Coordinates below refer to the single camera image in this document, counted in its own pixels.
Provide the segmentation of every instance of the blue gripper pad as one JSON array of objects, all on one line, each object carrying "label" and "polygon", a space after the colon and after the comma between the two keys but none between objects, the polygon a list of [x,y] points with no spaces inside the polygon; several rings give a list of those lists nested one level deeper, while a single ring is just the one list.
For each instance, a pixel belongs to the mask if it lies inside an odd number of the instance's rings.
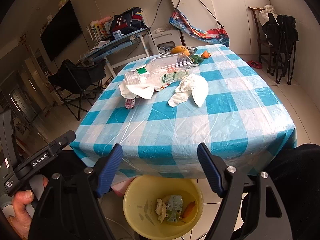
[{"label": "blue gripper pad", "polygon": [[197,154],[204,174],[208,179],[211,190],[217,193],[219,197],[222,197],[224,189],[222,187],[221,175],[210,157],[210,151],[204,143],[200,143],[198,145]]},{"label": "blue gripper pad", "polygon": [[98,198],[101,198],[109,191],[113,178],[122,161],[122,155],[122,147],[120,144],[116,143],[107,157],[100,158],[97,161],[97,171],[99,172],[99,170],[101,170],[100,173],[98,173],[98,186],[95,190]]}]

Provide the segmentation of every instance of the television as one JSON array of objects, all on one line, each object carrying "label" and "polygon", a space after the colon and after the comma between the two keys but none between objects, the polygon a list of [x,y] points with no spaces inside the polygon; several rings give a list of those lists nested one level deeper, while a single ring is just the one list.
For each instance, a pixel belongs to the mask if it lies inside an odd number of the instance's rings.
[{"label": "television", "polygon": [[41,41],[49,59],[53,61],[81,33],[82,29],[69,0],[41,35]]}]

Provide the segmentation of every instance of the electric cable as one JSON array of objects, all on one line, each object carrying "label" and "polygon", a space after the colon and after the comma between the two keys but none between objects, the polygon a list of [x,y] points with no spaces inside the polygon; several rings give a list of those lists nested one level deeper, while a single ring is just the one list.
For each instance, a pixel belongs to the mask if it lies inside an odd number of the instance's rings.
[{"label": "electric cable", "polygon": [[155,44],[155,41],[153,40],[153,37],[152,37],[151,31],[150,31],[150,28],[149,28],[148,26],[146,26],[146,28],[147,28],[147,32],[149,32],[149,34],[150,34],[150,36],[151,36],[151,39],[152,39],[152,42],[153,42],[154,46],[156,47],[156,44]]},{"label": "electric cable", "polygon": [[196,240],[200,240],[202,237],[206,236],[208,234],[208,232],[206,232],[204,235],[202,235],[201,237],[197,238]]},{"label": "electric cable", "polygon": [[104,217],[104,218],[107,219],[107,220],[110,220],[110,221],[112,221],[112,222],[114,222],[114,223],[116,223],[118,226],[121,226],[121,227],[129,234],[129,236],[131,236],[132,239],[135,240],[134,236],[132,236],[132,235],[129,233],[129,231],[128,231],[123,225],[119,224],[118,222],[116,222],[116,221],[114,221],[114,220],[112,220],[112,219],[110,219],[110,218],[107,218],[107,217]]},{"label": "electric cable", "polygon": [[134,48],[134,50],[131,51],[131,52],[129,53],[129,55],[128,55],[124,60],[126,60],[126,59],[137,49],[137,47],[139,46],[140,42],[141,42],[141,41],[138,42],[138,44],[137,44],[137,46]]},{"label": "electric cable", "polygon": [[88,44],[88,42],[87,42],[87,39],[85,38],[85,36],[84,36],[84,33],[83,33],[83,32],[82,32],[82,35],[83,35],[83,37],[84,37],[85,42],[87,43],[88,49],[90,49],[89,44]]},{"label": "electric cable", "polygon": [[57,63],[56,63],[56,60],[55,60],[55,59],[53,59],[53,61],[54,61],[54,63],[56,64],[57,69],[59,70],[59,68],[58,68],[58,66],[57,66]]},{"label": "electric cable", "polygon": [[154,24],[154,22],[155,22],[155,20],[156,20],[156,18],[157,18],[157,14],[158,14],[158,10],[159,10],[159,7],[160,7],[161,2],[162,2],[162,0],[160,1],[159,5],[158,5],[157,11],[156,11],[156,16],[155,16],[155,18],[154,18],[154,20],[153,20],[150,28],[153,26],[153,24]]}]

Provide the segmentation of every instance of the black clothing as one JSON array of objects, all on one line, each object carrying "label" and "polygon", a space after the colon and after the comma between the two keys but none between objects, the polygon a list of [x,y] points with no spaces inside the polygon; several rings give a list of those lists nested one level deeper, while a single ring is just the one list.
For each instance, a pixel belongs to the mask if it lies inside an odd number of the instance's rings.
[{"label": "black clothing", "polygon": [[286,53],[285,44],[287,44],[288,53],[293,48],[294,41],[298,41],[298,31],[296,30],[296,20],[292,16],[278,15],[277,21],[272,13],[268,13],[269,20],[262,26],[263,32],[267,36],[273,47],[279,49],[280,35],[284,32],[285,41],[282,38],[280,53]]},{"label": "black clothing", "polygon": [[[320,146],[303,144],[295,149],[281,150],[265,169],[275,184],[287,211],[293,240],[319,239],[319,164]],[[243,221],[247,205],[248,195],[242,202]],[[241,228],[235,231],[233,237],[240,235],[240,232]]]}]

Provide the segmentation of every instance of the backpack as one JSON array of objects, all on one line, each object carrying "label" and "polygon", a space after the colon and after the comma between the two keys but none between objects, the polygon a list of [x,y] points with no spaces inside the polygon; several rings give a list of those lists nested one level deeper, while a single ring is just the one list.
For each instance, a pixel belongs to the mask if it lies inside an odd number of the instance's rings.
[{"label": "backpack", "polygon": [[122,34],[127,35],[144,27],[141,8],[133,7],[120,15],[114,16],[110,32],[114,33],[120,30]]}]

